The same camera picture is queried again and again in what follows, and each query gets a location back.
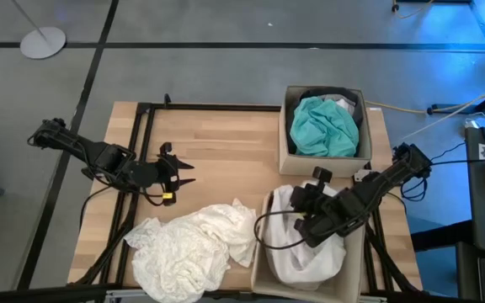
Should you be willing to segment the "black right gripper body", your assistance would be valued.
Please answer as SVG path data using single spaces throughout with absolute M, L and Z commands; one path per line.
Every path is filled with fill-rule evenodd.
M 333 173 L 314 167 L 312 176 L 317 183 L 295 186 L 290 204 L 295 211 L 307 213 L 296 220 L 294 227 L 309 247 L 317 247 L 334 233 L 347 235 L 348 222 L 354 218 L 347 202 L 353 188 L 341 189 L 335 195 L 325 194 L 325 185 L 331 181 Z

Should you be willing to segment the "thin grey stand pole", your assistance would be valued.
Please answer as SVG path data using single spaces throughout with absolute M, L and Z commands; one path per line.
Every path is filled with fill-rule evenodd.
M 40 27 L 35 23 L 35 21 L 24 11 L 24 9 L 20 6 L 17 0 L 11 0 L 12 4 L 19 13 L 27 20 L 27 22 L 34 28 L 35 32 L 40 35 L 42 39 L 48 41 L 44 33 L 41 31 Z

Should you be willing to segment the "black aluminium table frame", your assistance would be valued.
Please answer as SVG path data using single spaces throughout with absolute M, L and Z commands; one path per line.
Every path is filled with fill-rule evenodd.
M 145 103 L 115 102 L 109 118 L 105 140 L 108 143 L 128 143 L 138 107 Z M 135 225 L 147 217 L 157 216 L 160 221 L 170 221 L 213 204 L 231 204 L 237 198 L 248 208 L 261 214 L 264 198 L 280 185 L 299 185 L 311 176 L 282 175 L 279 169 L 279 115 L 280 106 L 220 105 L 220 104 L 152 104 L 152 132 L 147 160 L 155 160 L 158 148 L 164 141 L 173 143 L 173 152 L 195 167 L 183 170 L 182 178 L 195 178 L 177 192 L 177 203 L 169 207 L 155 207 L 139 198 L 134 219 Z M 369 166 L 382 170 L 390 166 L 392 152 L 382 111 L 367 110 L 372 141 L 372 159 Z M 83 225 L 67 282 L 76 282 L 99 258 L 111 233 L 112 221 L 117 227 L 124 220 L 131 197 L 118 202 L 114 189 L 92 197 L 88 202 Z M 422 289 L 418 265 L 408 228 L 405 208 L 398 198 L 388 194 L 380 206 L 379 228 L 372 228 L 386 246 L 388 253 L 409 282 Z M 131 259 L 134 250 L 125 250 L 118 244 L 111 261 L 106 264 L 93 284 L 120 283 L 122 288 L 135 288 Z M 381 268 L 381 260 L 372 248 L 363 248 L 360 291 L 400 291 L 390 270 Z M 224 275 L 215 298 L 234 295 L 245 298 L 252 289 L 253 265 L 244 268 L 233 260 Z

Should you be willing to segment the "white lace garment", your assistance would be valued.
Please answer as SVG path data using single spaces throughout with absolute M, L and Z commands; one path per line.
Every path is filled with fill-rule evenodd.
M 218 290 L 233 260 L 247 268 L 256 246 L 256 210 L 239 199 L 162 223 L 147 218 L 124 236 L 136 251 L 134 280 L 158 303 L 195 303 Z

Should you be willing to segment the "black horizontal beam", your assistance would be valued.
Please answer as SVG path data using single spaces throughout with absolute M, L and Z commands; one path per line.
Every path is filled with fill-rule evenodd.
M 0 292 L 0 303 L 82 303 L 103 300 L 111 290 L 119 290 L 117 284 L 73 284 L 32 290 Z

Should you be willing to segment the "black floor beam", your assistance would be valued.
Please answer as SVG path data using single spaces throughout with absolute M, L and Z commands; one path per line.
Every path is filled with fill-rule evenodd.
M 411 235 L 415 252 L 454 246 L 458 242 L 473 244 L 472 220 L 461 221 Z

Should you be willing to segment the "beige fabric storage box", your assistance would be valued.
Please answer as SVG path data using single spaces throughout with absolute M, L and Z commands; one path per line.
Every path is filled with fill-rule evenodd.
M 264 198 L 262 212 L 271 212 L 273 191 Z M 317 303 L 357 303 L 360 296 L 360 282 L 363 263 L 363 241 L 365 232 L 362 228 L 343 237 L 346 256 L 339 273 L 324 281 L 316 290 L 300 290 L 282 284 L 269 267 L 263 234 L 267 218 L 257 225 L 258 239 L 253 261 L 251 285 L 255 293 L 275 295 L 294 300 L 304 300 Z
M 296 155 L 296 147 L 288 131 L 294 119 L 294 109 L 303 97 L 339 94 L 354 101 L 354 120 L 359 126 L 359 145 L 354 157 L 307 157 Z M 324 86 L 289 86 L 279 115 L 279 174 L 311 176 L 314 167 L 323 167 L 336 178 L 350 178 L 372 157 L 370 127 L 365 101 L 360 90 Z

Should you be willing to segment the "dark grey garment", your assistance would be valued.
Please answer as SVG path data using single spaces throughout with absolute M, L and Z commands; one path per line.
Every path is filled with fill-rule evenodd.
M 357 157 L 364 120 L 360 92 L 290 86 L 285 93 L 288 152 L 304 157 Z

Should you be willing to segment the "smooth white garment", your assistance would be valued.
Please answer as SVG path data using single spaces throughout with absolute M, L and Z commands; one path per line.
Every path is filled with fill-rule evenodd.
M 344 239 L 333 234 L 317 247 L 302 241 L 294 225 L 290 197 L 292 185 L 282 185 L 273 191 L 270 205 L 272 216 L 266 219 L 263 240 L 269 267 L 285 285 L 300 290 L 316 290 L 324 281 L 337 275 L 342 268 L 346 249 Z

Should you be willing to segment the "round grey stand base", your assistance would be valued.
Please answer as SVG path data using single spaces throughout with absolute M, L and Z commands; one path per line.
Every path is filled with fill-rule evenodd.
M 27 34 L 20 42 L 21 53 L 29 59 L 46 59 L 65 46 L 65 33 L 55 27 L 41 27 Z

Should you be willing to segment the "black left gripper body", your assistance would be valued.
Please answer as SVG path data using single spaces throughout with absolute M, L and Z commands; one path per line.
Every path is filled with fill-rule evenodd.
M 156 162 L 132 161 L 129 164 L 129 192 L 144 196 L 152 205 L 174 205 L 179 171 L 175 165 L 175 156 L 171 155 L 172 143 L 165 142 L 160 147 Z M 149 194 L 147 189 L 160 184 L 161 194 Z M 171 199 L 163 199 L 164 193 L 172 193 Z

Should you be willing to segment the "teal garment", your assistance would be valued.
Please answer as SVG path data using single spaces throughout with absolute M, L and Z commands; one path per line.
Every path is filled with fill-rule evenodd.
M 305 97 L 294 109 L 290 138 L 296 154 L 307 157 L 354 157 L 359 145 L 355 103 L 338 94 Z

